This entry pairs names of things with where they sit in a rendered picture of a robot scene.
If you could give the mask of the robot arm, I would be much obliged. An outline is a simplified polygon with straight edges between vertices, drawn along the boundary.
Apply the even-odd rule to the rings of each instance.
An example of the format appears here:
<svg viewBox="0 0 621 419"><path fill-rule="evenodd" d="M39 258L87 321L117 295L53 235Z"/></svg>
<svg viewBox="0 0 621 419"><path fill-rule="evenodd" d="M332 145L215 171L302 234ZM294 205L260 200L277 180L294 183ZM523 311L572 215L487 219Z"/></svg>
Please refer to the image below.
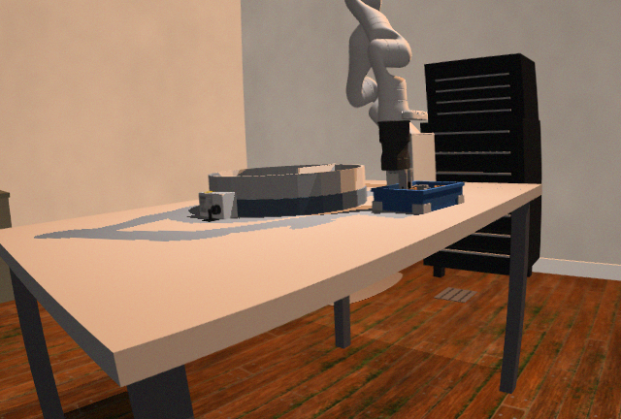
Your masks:
<svg viewBox="0 0 621 419"><path fill-rule="evenodd" d="M408 42L392 29L388 19L380 12L381 0L344 2L360 22L349 38L346 97L354 108L376 100L369 109L369 117L378 126L379 101L407 100L406 81L390 75L386 68L406 67L411 60L411 50ZM390 39L396 41L386 41ZM371 67L376 83L366 77Z"/></svg>

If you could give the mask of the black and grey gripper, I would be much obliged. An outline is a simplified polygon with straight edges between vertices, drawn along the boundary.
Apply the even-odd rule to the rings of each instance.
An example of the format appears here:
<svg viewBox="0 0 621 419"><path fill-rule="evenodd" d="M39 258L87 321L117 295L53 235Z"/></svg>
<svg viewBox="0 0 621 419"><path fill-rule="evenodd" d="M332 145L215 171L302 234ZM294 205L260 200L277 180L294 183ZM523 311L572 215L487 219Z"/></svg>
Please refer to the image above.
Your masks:
<svg viewBox="0 0 621 419"><path fill-rule="evenodd" d="M409 190L412 188L409 123L410 120L428 120L428 114L409 110L407 100L379 101L377 112L379 142L382 146L381 170L399 174L399 189Z"/></svg>

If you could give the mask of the blue crate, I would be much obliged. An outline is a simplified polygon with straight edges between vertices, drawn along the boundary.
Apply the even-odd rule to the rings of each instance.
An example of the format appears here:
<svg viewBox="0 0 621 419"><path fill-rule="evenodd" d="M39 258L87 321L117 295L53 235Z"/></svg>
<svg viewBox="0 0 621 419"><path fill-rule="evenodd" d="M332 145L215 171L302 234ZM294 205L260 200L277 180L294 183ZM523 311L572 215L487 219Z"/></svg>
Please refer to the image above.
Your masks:
<svg viewBox="0 0 621 419"><path fill-rule="evenodd" d="M399 189L399 183L371 188L371 192L374 192L372 210L425 214L465 203L463 195L465 182L416 180L412 182L412 187L417 184L427 184L431 189ZM445 186L434 188L437 185Z"/></svg>

